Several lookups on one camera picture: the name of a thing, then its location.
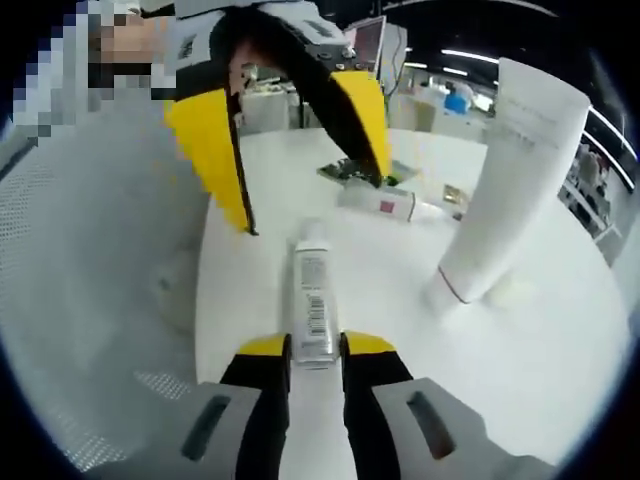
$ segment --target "large white tube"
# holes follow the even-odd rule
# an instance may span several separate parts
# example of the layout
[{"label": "large white tube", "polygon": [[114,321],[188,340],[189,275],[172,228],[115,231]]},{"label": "large white tube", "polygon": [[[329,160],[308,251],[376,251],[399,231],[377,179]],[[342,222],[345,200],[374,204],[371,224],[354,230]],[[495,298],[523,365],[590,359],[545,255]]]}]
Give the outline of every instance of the large white tube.
[{"label": "large white tube", "polygon": [[440,313],[481,298],[511,266],[529,227],[556,197],[587,120],[589,98],[571,85],[505,58],[499,69],[478,186],[427,287]]}]

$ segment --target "ceiling light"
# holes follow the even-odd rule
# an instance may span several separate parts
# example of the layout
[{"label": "ceiling light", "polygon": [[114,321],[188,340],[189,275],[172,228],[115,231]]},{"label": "ceiling light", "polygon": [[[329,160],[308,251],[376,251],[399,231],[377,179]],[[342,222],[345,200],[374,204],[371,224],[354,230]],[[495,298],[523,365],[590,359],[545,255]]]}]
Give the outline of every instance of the ceiling light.
[{"label": "ceiling light", "polygon": [[634,185],[633,181],[631,180],[631,178],[629,178],[629,175],[627,175],[627,172],[624,171],[624,169],[617,162],[617,160],[615,158],[613,158],[613,155],[611,155],[607,151],[607,149],[602,146],[602,144],[599,141],[597,141],[595,138],[593,138],[593,135],[591,135],[587,131],[582,132],[582,134],[585,137],[587,137],[589,140],[591,140],[591,143],[593,143],[596,147],[598,147],[600,149],[600,151],[607,156],[607,158],[611,161],[611,163],[613,164],[613,167],[618,171],[618,173],[620,174],[622,179],[625,181],[625,183],[629,186],[629,188],[631,188],[633,190],[635,188],[635,185]]},{"label": "ceiling light", "polygon": [[427,68],[427,64],[426,63],[405,62],[404,66],[405,67],[412,67],[412,68],[422,68],[422,69],[426,69]]},{"label": "ceiling light", "polygon": [[483,62],[500,63],[497,58],[485,57],[484,55],[477,55],[475,53],[459,52],[458,50],[442,50],[444,55],[455,55],[457,57],[473,58],[475,60],[482,60]]},{"label": "ceiling light", "polygon": [[444,72],[455,73],[456,75],[462,75],[463,77],[466,77],[467,75],[469,75],[467,72],[462,70],[456,70],[455,68],[444,67],[442,70]]},{"label": "ceiling light", "polygon": [[591,113],[593,113],[598,118],[598,120],[600,120],[607,127],[609,127],[609,130],[611,130],[613,133],[615,133],[616,137],[618,137],[620,139],[620,141],[622,142],[622,144],[625,147],[627,147],[627,150],[629,150],[631,152],[631,155],[633,155],[633,158],[638,160],[638,156],[636,155],[636,152],[633,150],[633,147],[631,146],[629,141],[626,138],[624,138],[624,135],[622,135],[622,133],[620,133],[618,131],[618,129],[616,129],[616,127],[614,127],[613,124],[609,120],[607,120],[606,117],[604,115],[602,115],[599,111],[597,111],[595,108],[589,107],[589,111]]}]

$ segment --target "small white tube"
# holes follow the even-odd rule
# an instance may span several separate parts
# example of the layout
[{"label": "small white tube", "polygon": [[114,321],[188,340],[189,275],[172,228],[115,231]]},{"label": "small white tube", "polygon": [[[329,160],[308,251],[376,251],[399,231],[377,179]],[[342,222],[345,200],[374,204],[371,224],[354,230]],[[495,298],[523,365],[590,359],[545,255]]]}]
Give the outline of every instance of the small white tube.
[{"label": "small white tube", "polygon": [[428,202],[416,198],[415,193],[395,187],[374,188],[359,178],[350,179],[338,197],[338,205],[364,212],[374,213],[402,222],[429,223],[434,220],[462,216],[464,205],[450,199],[447,192],[460,190],[445,185],[440,198],[430,198]]},{"label": "small white tube", "polygon": [[562,185],[590,106],[584,93],[548,73],[505,58],[499,69],[496,118],[480,180],[436,273],[460,303],[482,297],[511,266]]},{"label": "small white tube", "polygon": [[293,360],[310,368],[327,367],[340,354],[329,251],[324,225],[307,220],[293,259],[292,345]]}]

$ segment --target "red label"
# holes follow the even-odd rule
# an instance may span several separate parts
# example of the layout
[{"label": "red label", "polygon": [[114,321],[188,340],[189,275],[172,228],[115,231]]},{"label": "red label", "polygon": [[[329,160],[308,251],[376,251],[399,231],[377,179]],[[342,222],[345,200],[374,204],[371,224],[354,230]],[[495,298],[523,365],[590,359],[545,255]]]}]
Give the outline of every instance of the red label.
[{"label": "red label", "polygon": [[393,207],[395,207],[396,204],[393,202],[386,202],[384,200],[380,201],[380,211],[384,212],[384,213],[393,213]]}]

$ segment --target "barcode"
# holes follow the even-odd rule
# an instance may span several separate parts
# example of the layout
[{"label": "barcode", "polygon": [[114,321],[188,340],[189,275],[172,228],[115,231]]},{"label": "barcode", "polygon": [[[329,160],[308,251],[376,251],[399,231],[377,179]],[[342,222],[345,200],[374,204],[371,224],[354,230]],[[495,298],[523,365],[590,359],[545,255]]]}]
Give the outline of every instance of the barcode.
[{"label": "barcode", "polygon": [[309,326],[309,335],[325,335],[327,332],[327,327],[324,320],[324,299],[322,297],[316,296],[309,296],[308,298],[309,309],[307,324]]}]

